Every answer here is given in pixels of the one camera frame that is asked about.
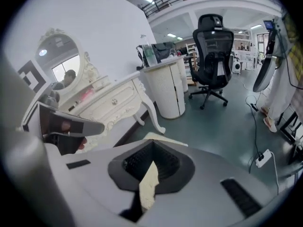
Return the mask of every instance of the baseboard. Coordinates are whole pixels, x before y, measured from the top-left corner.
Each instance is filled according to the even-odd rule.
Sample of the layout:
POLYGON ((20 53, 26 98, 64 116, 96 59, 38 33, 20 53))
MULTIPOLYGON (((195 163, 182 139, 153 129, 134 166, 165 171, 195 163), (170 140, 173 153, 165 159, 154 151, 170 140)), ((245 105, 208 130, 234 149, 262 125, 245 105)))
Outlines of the baseboard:
MULTIPOLYGON (((146 110, 144 114, 142 114, 141 119, 144 121, 146 120, 147 116, 149 115, 148 111, 146 110)), ((114 147, 124 145, 127 140, 131 137, 131 135, 138 129, 141 125, 136 121, 133 126, 122 136, 122 138, 114 145, 114 147)))

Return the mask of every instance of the sneaker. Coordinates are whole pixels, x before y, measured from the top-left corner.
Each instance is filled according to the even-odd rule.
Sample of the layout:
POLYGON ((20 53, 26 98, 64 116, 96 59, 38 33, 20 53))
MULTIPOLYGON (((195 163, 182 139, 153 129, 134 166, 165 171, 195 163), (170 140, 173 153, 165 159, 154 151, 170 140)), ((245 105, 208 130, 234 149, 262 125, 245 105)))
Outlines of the sneaker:
POLYGON ((269 109, 265 106, 260 108, 261 113, 263 113, 266 117, 268 116, 269 109))
POLYGON ((269 128, 269 130, 273 133, 276 133, 276 126, 275 126, 275 121, 269 118, 268 116, 263 119, 264 124, 269 128))

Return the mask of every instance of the hand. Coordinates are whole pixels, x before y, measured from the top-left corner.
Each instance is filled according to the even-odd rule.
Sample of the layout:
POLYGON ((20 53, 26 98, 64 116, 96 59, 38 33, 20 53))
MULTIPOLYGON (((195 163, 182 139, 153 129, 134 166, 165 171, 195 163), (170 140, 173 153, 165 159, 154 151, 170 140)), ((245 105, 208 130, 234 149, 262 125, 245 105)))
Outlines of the hand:
MULTIPOLYGON (((61 129, 63 132, 67 132, 69 131, 71 128, 71 124, 67 121, 64 121, 61 125, 61 129)), ((81 144, 79 145, 78 149, 84 149, 84 144, 87 143, 87 139, 84 138, 83 141, 81 142, 81 144)))

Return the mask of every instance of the black mesh office chair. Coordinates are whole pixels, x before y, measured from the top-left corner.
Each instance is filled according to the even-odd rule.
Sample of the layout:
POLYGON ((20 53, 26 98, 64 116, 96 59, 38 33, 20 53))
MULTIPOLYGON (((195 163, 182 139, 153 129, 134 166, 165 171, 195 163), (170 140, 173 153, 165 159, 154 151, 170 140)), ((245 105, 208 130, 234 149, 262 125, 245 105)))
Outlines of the black mesh office chair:
POLYGON ((228 100, 216 93, 225 87, 232 77, 230 69, 230 54, 233 44, 233 32, 223 27, 223 18, 217 14, 202 15, 199 19, 198 29, 193 32, 194 41, 199 52, 199 69, 194 71, 189 60, 190 73, 195 82, 206 85, 201 91, 191 93, 206 94, 205 101, 200 107, 204 109, 210 95, 214 95, 224 101, 227 106, 228 100))

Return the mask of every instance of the chair base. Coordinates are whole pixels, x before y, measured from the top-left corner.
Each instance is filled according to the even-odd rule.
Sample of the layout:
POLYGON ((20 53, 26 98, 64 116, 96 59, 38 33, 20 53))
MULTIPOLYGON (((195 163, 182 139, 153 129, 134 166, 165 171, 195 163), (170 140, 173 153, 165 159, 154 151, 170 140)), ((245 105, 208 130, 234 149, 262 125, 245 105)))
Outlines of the chair base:
POLYGON ((188 98, 189 98, 189 99, 193 98, 193 95, 195 95, 195 94, 206 94, 205 100, 204 100, 202 106, 200 106, 200 109, 204 109, 205 103, 206 103, 206 101, 208 100, 208 98, 209 98, 210 95, 213 95, 213 96, 215 96, 215 97, 217 97, 217 98, 223 100, 223 101, 224 101, 223 106, 224 106, 224 107, 227 106, 228 100, 227 100, 226 98, 222 97, 221 95, 219 95, 219 94, 222 94, 222 92, 223 92, 222 89, 219 91, 219 94, 218 94, 218 93, 216 93, 215 91, 213 91, 212 89, 210 89, 209 87, 199 87, 199 88, 206 88, 206 89, 201 90, 201 91, 198 91, 198 92, 191 93, 191 94, 188 96, 188 98))

